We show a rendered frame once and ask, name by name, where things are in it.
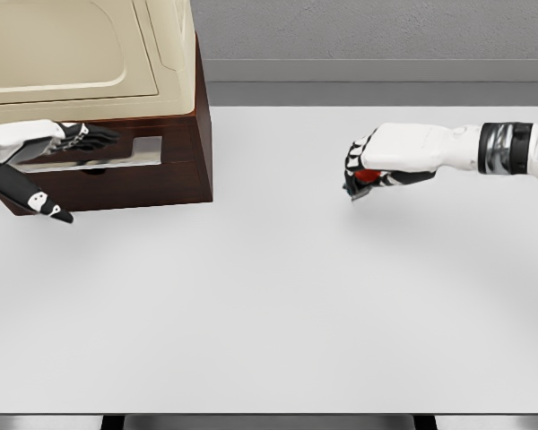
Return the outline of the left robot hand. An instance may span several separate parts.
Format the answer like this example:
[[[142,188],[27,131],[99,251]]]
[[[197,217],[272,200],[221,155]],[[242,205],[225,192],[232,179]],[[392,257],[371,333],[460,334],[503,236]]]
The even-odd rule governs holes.
[[[60,151],[103,149],[118,138],[115,131],[82,122],[40,119],[0,124],[0,194],[25,210],[71,224],[73,215],[11,164]]]

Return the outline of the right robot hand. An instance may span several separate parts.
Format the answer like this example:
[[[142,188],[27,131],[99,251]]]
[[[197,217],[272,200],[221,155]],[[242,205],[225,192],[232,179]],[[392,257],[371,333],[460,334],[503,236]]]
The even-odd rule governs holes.
[[[375,188],[430,180],[438,169],[438,157],[429,142],[429,135],[435,130],[429,125],[382,124],[371,135],[351,144],[344,172],[380,171],[380,184]]]

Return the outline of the red switch with grey base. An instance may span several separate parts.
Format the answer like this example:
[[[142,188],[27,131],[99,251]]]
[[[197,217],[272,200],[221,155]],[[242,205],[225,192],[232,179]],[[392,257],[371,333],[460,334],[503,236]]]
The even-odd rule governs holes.
[[[380,184],[382,173],[372,169],[362,169],[356,172],[344,172],[343,189],[352,201],[366,196]]]

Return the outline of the brown cabinet with cream top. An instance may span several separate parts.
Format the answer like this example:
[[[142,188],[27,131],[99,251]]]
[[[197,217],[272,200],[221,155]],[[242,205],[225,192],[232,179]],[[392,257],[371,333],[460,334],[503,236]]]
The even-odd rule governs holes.
[[[157,166],[22,172],[66,211],[213,200],[212,123],[189,0],[0,0],[0,124],[40,119],[119,138],[12,166],[122,159],[135,138],[162,138]]]

